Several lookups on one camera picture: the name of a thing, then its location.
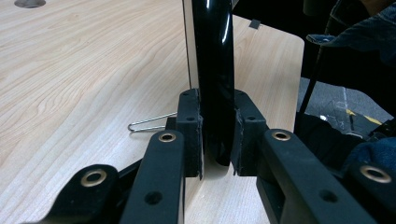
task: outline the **wooden table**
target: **wooden table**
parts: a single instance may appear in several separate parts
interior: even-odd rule
[[[182,2],[1,1],[0,21],[0,223],[38,221],[81,168],[143,156],[152,133],[129,123],[177,110],[189,87]],[[233,17],[235,87],[291,131],[304,42],[248,25]],[[255,178],[205,166],[204,181],[188,179],[186,223],[267,222]]]

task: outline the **gray floor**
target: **gray floor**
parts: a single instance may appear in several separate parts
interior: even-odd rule
[[[297,110],[300,109],[308,82],[309,79],[302,77]],[[321,82],[316,84],[305,113],[326,119],[342,133],[350,133],[349,116],[346,114],[346,109],[376,119],[379,122],[392,119],[390,114],[366,94]]]

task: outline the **light wood tabletop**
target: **light wood tabletop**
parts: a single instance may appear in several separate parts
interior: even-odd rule
[[[182,13],[181,0],[0,2],[0,223],[43,218],[86,166],[142,158],[152,133],[127,125],[175,112],[189,88]],[[235,87],[291,131],[304,41],[249,23],[233,17]],[[186,223],[268,222],[255,178],[232,167],[208,161],[186,191]]]

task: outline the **wood grain surface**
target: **wood grain surface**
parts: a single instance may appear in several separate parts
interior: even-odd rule
[[[235,87],[292,130],[304,42],[233,17]],[[133,121],[177,110],[188,89],[181,0],[0,2],[0,223],[43,218],[71,176],[139,160]],[[150,125],[164,124],[159,120]],[[207,160],[188,179],[186,223],[265,223],[254,178]]]

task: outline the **person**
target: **person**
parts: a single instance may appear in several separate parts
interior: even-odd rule
[[[339,0],[331,19],[346,29],[338,35],[308,35],[307,39],[328,48],[377,51],[383,64],[396,68],[396,0]],[[396,137],[366,142],[338,132],[320,118],[301,113],[297,113],[294,133],[324,165],[335,171],[344,173],[352,162],[363,161],[396,172]]]

